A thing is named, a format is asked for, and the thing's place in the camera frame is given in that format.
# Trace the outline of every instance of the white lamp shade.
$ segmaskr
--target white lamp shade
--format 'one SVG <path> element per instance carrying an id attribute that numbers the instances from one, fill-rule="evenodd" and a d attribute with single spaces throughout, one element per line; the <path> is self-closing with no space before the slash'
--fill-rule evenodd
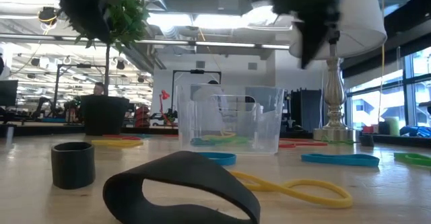
<path id="1" fill-rule="evenodd" d="M 378 0 L 341 0 L 341 18 L 338 23 L 340 39 L 337 43 L 338 57 L 353 57 L 378 48 L 387 39 L 383 16 Z M 294 26 L 290 54 L 301 57 L 301 33 Z M 326 41 L 314 58 L 328 59 L 329 43 Z"/>

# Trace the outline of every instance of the table surface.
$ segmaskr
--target table surface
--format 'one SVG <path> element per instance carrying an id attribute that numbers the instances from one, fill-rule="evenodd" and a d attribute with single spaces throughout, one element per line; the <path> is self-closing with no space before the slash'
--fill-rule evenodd
<path id="1" fill-rule="evenodd" d="M 16 137 L 12 146 L 0 139 L 1 222 L 33 224 L 119 223 L 102 199 L 102 187 L 114 174 L 179 150 L 174 137 L 145 139 L 132 149 L 96 147 L 96 181 L 78 190 L 52 185 L 51 146 L 67 141 L 90 140 L 83 135 Z M 280 149 L 277 155 L 239 155 L 227 167 L 272 182 L 298 178 L 325 180 L 344 187 L 354 198 L 350 209 L 329 209 L 272 192 L 256 192 L 261 203 L 261 223 L 429 223 L 431 221 L 430 168 L 394 162 L 393 152 L 430 150 L 377 145 L 348 145 Z M 379 168 L 349 167 L 301 162 L 303 153 L 365 153 L 380 158 Z M 318 188 L 299 188 L 326 197 L 336 196 Z M 234 205 L 204 191 L 145 181 L 143 193 L 160 205 L 201 204 L 235 217 L 246 215 Z"/>

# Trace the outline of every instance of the lamp base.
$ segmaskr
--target lamp base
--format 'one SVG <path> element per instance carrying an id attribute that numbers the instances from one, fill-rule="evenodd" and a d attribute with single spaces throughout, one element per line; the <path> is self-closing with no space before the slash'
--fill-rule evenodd
<path id="1" fill-rule="evenodd" d="M 358 141 L 353 129 L 314 129 L 312 138 L 317 141 Z"/>

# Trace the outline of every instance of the black rubber band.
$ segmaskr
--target black rubber band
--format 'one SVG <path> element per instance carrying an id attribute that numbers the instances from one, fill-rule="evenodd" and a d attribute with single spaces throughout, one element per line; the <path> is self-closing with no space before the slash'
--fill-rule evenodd
<path id="1" fill-rule="evenodd" d="M 162 207 L 142 193 L 145 179 L 210 192 L 231 202 L 249 217 L 237 219 L 213 209 L 179 204 Z M 258 224 L 261 207 L 253 193 L 212 160 L 179 151 L 109 178 L 103 188 L 109 211 L 124 224 Z"/>

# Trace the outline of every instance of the clear plastic container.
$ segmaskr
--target clear plastic container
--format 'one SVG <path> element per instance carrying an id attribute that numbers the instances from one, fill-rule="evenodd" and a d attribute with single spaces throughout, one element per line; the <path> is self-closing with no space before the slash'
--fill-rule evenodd
<path id="1" fill-rule="evenodd" d="M 283 89 L 179 85 L 176 93 L 182 150 L 277 153 Z"/>

